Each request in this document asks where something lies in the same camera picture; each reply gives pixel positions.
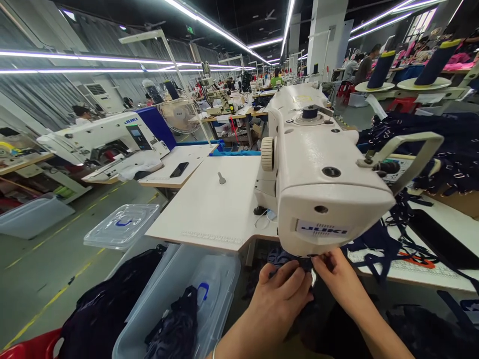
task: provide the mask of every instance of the plastic storage bin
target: plastic storage bin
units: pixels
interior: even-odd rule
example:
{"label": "plastic storage bin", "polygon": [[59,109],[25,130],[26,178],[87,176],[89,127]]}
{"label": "plastic storage bin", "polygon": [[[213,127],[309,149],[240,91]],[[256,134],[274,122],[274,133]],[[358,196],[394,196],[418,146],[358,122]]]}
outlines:
{"label": "plastic storage bin", "polygon": [[47,193],[0,216],[0,233],[31,239],[74,214],[53,193]]}
{"label": "plastic storage bin", "polygon": [[240,275],[240,260],[206,248],[181,245],[168,266],[130,315],[118,337],[113,359],[143,358],[145,337],[165,310],[193,285],[198,290],[198,330],[194,358],[203,359],[220,340]]}
{"label": "plastic storage bin", "polygon": [[160,214],[159,204],[125,204],[87,233],[83,244],[127,251]]}
{"label": "plastic storage bin", "polygon": [[366,102],[366,97],[367,95],[360,95],[360,94],[352,92],[351,94],[349,94],[348,106],[356,107],[356,108],[366,107],[369,105]]}

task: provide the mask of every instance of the black smartphone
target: black smartphone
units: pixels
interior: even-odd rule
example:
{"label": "black smartphone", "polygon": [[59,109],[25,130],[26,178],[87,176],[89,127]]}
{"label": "black smartphone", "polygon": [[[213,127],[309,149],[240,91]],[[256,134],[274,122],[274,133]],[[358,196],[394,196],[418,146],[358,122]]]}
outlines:
{"label": "black smartphone", "polygon": [[458,269],[479,269],[479,258],[422,209],[413,210],[409,226],[441,262]]}
{"label": "black smartphone", "polygon": [[188,166],[189,162],[183,162],[183,163],[180,163],[178,165],[178,167],[176,167],[176,169],[173,171],[173,173],[170,175],[170,178],[173,178],[173,177],[179,177],[181,176],[181,174],[183,173],[183,171],[185,170],[185,168]]}

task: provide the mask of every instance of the white sewing machine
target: white sewing machine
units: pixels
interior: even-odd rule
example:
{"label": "white sewing machine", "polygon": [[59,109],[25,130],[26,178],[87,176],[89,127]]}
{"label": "white sewing machine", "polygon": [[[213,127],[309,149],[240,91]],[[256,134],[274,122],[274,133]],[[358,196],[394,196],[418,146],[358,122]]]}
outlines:
{"label": "white sewing machine", "polygon": [[[72,126],[41,136],[37,141],[74,165],[103,166],[89,176],[89,180],[95,181],[109,180],[145,162],[156,161],[158,165],[154,170],[157,170],[163,166],[160,159],[170,152],[136,112]],[[105,164],[107,151],[116,156],[113,162]]]}
{"label": "white sewing machine", "polygon": [[[357,149],[357,131],[343,130],[327,98],[309,84],[283,87],[269,103],[270,137],[261,144],[255,183],[258,212],[278,215],[283,248],[309,256],[364,233],[396,202],[394,196],[424,168],[444,138],[432,132],[392,138],[372,158]],[[403,142],[426,141],[416,160],[388,187],[376,171]]]}

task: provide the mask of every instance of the white cloth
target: white cloth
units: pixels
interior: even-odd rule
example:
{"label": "white cloth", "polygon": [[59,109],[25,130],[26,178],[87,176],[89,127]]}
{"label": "white cloth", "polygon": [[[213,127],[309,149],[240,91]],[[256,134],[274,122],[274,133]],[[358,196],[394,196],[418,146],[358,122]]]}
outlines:
{"label": "white cloth", "polygon": [[75,120],[75,123],[77,125],[86,125],[86,124],[89,124],[91,123],[90,120],[87,120],[87,119],[84,119],[83,117],[78,117],[76,120]]}

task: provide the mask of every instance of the grey floor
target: grey floor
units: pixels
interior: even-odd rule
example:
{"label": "grey floor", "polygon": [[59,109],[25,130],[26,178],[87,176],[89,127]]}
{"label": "grey floor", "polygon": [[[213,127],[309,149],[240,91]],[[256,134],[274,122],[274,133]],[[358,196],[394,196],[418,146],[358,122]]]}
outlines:
{"label": "grey floor", "polygon": [[0,235],[0,352],[19,333],[13,344],[62,326],[78,298],[122,256],[83,245],[85,234],[123,204],[160,203],[155,194],[135,181],[101,185],[72,203],[75,214],[32,240]]}

